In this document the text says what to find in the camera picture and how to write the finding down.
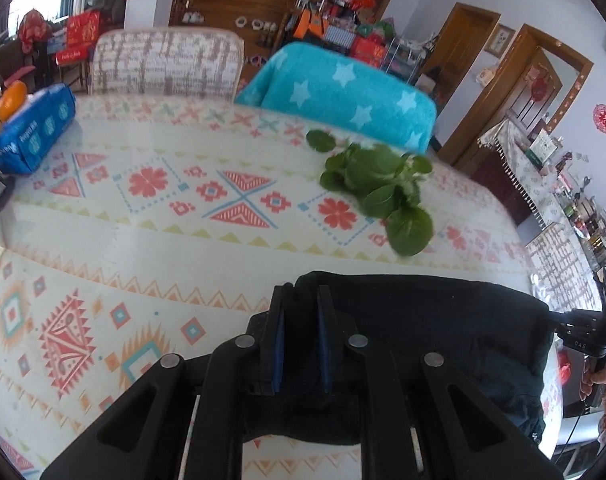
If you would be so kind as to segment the black pants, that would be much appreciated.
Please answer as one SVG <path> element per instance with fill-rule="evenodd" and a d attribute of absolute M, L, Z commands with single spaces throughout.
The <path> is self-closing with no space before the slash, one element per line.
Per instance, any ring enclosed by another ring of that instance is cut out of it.
<path fill-rule="evenodd" d="M 384 344 L 404 383 L 426 393 L 410 364 L 440 354 L 491 400 L 521 434 L 535 443 L 546 429 L 542 375 L 551 347 L 549 308 L 540 300 L 492 283 L 429 275 L 342 275 L 314 271 L 275 289 L 283 315 L 273 359 L 282 371 L 292 406 L 248 411 L 245 441 L 282 436 L 331 445 L 356 443 L 354 430 L 334 401 L 317 401 L 329 385 L 331 349 L 319 317 L 319 289 L 329 289 L 338 320 L 350 318 L 357 333 Z"/>

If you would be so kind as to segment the green leafy vegetables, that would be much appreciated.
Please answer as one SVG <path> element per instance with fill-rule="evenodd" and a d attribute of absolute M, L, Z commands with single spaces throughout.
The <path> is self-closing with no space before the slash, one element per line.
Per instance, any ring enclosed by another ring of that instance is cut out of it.
<path fill-rule="evenodd" d="M 364 148 L 320 129 L 309 130 L 306 142 L 328 156 L 319 177 L 322 188 L 353 196 L 363 214 L 382 221 L 397 255 L 423 252 L 433 236 L 432 218 L 421 207 L 421 183 L 433 169 L 429 159 L 397 154 L 381 143 Z"/>

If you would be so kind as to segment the patterned tablecloth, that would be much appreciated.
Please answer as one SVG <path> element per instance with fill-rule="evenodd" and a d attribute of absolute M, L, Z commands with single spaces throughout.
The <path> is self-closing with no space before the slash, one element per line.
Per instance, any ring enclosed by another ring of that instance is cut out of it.
<path fill-rule="evenodd" d="M 164 354 L 194 358 L 310 271 L 531 291 L 504 205 L 435 164 L 423 252 L 324 190 L 305 119 L 225 102 L 76 96 L 0 211 L 0 477 L 37 479 Z"/>

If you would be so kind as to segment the blue tissue pack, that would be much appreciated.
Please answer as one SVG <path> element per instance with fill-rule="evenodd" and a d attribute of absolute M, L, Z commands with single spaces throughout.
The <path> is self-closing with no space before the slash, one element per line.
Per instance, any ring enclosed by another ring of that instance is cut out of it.
<path fill-rule="evenodd" d="M 76 99 L 66 84 L 53 84 L 29 96 L 0 130 L 0 172 L 32 174 L 75 115 Z"/>

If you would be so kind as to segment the orange fruit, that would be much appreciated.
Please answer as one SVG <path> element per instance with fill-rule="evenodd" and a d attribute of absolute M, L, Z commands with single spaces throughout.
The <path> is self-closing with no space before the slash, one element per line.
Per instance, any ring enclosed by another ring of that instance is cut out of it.
<path fill-rule="evenodd" d="M 23 106 L 27 95 L 26 83 L 13 81 L 0 98 L 0 120 L 7 122 Z"/>

